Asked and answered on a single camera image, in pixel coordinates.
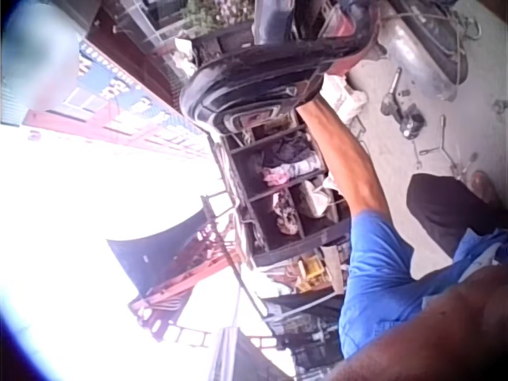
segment sky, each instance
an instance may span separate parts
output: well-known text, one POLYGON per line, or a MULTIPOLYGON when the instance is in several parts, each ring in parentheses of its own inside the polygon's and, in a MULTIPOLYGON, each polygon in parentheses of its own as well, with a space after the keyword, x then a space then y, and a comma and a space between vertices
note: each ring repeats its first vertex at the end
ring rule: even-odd
MULTIPOLYGON (((50 379, 206 379, 210 350, 156 343, 127 304, 137 290, 106 244, 168 229, 201 207, 212 168, 175 163, 107 144, 0 128, 2 313, 50 379)), ((261 296, 263 276, 244 270, 261 296)), ((214 332, 233 320, 237 282, 229 268, 200 282, 179 325, 214 332)), ((242 294, 239 325, 269 335, 242 294)), ((294 373, 288 352, 267 355, 294 373)))

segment blue sleeve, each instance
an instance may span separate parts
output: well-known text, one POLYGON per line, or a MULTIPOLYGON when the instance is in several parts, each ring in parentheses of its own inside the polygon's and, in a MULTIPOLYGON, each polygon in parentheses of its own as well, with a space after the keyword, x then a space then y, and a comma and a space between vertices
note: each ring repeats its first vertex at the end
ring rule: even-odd
POLYGON ((352 253, 347 294, 386 290, 413 282, 413 248, 382 214, 363 212, 353 218, 352 253))

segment wooden shelf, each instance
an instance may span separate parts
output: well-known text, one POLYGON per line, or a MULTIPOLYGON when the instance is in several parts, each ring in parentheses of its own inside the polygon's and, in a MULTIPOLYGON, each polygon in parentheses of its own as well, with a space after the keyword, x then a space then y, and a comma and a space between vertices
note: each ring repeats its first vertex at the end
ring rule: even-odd
POLYGON ((302 124, 302 125, 297 125, 296 127, 289 128, 289 129, 284 129, 283 131, 280 131, 279 133, 276 133, 274 135, 270 135, 269 137, 265 137, 264 139, 256 140, 254 143, 252 143, 250 145, 245 145, 244 147, 232 149, 231 154, 235 155, 240 152, 245 152, 250 149, 255 149, 255 148, 261 147, 261 146, 266 145, 268 143, 277 141, 278 139, 285 137, 286 135, 289 135, 290 133, 295 133, 297 131, 301 131, 305 127, 306 127, 306 125, 302 124))
POLYGON ((325 173, 325 170, 318 169, 316 171, 312 171, 307 173, 306 175, 301 175, 299 177, 295 177, 294 179, 290 180, 288 183, 278 185, 276 187, 268 188, 265 192, 259 193, 249 199, 250 202, 253 202, 255 200, 259 200, 260 198, 267 197, 270 194, 274 194, 277 192, 280 192, 282 189, 290 188, 294 185, 303 183, 305 180, 312 179, 313 177, 316 177, 318 175, 323 175, 325 173))

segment floor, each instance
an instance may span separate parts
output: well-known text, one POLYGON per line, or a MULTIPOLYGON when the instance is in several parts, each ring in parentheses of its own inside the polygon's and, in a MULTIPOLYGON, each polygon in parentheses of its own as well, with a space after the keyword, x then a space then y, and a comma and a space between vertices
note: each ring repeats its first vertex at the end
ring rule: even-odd
MULTIPOLYGON (((439 145, 439 119, 447 117, 446 147, 454 160, 466 164, 473 152, 477 161, 470 166, 483 169, 494 180, 498 192, 508 202, 507 122, 508 110, 501 116, 492 110, 496 99, 508 99, 508 41, 506 25, 476 0, 461 0, 457 9, 475 16, 483 28, 481 40, 465 42, 468 53, 469 76, 460 86, 454 102, 429 99, 402 75, 399 90, 409 89, 411 95, 401 98, 407 107, 415 102, 427 120, 427 126, 415 140, 418 149, 439 145)), ((391 208, 394 223, 401 235, 415 247, 411 271, 420 278, 429 271, 446 266, 450 259, 430 240, 406 208, 406 188, 417 172, 413 145, 402 137, 391 117, 379 112, 396 67, 387 60, 362 61, 350 72, 350 82, 357 90, 368 94, 369 103, 360 115, 367 132, 368 146, 379 179, 391 208)), ((420 171, 450 175, 449 163, 439 153, 421 157, 420 171)))

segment black pants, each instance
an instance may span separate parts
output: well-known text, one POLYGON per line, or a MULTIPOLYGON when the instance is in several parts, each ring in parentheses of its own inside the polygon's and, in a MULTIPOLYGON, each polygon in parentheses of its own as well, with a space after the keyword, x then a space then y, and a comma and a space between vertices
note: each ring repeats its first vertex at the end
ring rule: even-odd
POLYGON ((491 209, 453 177, 427 173, 413 175, 406 204, 427 234, 450 258, 453 258, 467 228, 482 236, 505 227, 505 211, 491 209))

